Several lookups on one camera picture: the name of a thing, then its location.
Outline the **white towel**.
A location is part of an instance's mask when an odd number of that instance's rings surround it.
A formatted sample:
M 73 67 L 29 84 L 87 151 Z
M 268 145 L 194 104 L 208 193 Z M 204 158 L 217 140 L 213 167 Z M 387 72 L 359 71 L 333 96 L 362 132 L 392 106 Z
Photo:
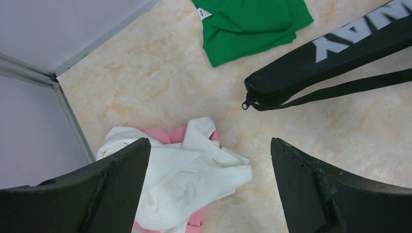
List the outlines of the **white towel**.
M 220 145 L 211 118 L 192 119 L 185 128 L 184 141 L 176 148 L 189 160 L 174 167 L 171 177 L 184 190 L 191 208 L 234 194 L 252 179 L 248 158 Z

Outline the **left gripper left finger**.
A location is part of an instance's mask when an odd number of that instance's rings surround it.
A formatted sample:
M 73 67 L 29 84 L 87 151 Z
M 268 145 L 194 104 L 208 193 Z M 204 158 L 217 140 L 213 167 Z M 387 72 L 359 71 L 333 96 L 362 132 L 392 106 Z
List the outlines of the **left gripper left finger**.
M 140 138 L 78 170 L 0 192 L 3 233 L 130 233 L 149 163 Z

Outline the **green cloth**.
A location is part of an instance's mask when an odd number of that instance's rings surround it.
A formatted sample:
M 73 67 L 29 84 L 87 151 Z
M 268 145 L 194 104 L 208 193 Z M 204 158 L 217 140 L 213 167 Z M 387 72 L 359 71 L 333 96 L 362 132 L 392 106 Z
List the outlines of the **green cloth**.
M 303 0 L 194 0 L 213 67 L 291 43 L 313 22 Z

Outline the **aluminium frame rails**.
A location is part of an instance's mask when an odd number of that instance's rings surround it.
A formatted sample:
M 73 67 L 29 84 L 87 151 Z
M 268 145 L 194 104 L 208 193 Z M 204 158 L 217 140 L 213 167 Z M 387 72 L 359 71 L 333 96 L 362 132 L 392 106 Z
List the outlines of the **aluminium frame rails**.
M 57 92 L 87 162 L 94 162 L 58 77 L 154 5 L 154 0 L 3 0 L 0 72 Z

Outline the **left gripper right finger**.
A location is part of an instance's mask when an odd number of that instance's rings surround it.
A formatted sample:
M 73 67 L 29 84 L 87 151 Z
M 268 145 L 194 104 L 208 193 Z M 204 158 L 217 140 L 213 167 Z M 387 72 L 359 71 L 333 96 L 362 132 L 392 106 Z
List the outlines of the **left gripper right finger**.
M 412 191 L 355 175 L 280 138 L 271 157 L 291 233 L 409 233 Z

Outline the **pink cloth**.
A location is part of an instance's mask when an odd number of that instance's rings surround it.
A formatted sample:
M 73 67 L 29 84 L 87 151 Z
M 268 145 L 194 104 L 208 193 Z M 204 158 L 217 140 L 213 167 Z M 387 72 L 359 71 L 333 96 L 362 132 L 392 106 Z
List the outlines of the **pink cloth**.
M 135 129 L 113 127 L 98 150 L 97 159 L 107 157 L 142 137 L 151 143 L 133 227 L 143 233 L 200 233 L 210 201 L 191 208 L 184 190 L 172 180 L 174 167 L 187 165 L 188 156 L 176 148 L 184 141 L 186 128 L 164 131 L 160 127 Z

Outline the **black racket bag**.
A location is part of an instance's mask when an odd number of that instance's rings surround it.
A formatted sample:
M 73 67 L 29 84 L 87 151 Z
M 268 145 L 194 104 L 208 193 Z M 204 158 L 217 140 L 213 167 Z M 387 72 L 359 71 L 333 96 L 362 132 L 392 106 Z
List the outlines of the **black racket bag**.
M 411 69 L 358 79 L 293 99 L 303 89 L 381 59 L 412 44 L 412 3 L 392 0 L 310 41 L 252 73 L 244 81 L 243 109 L 284 109 L 410 82 Z

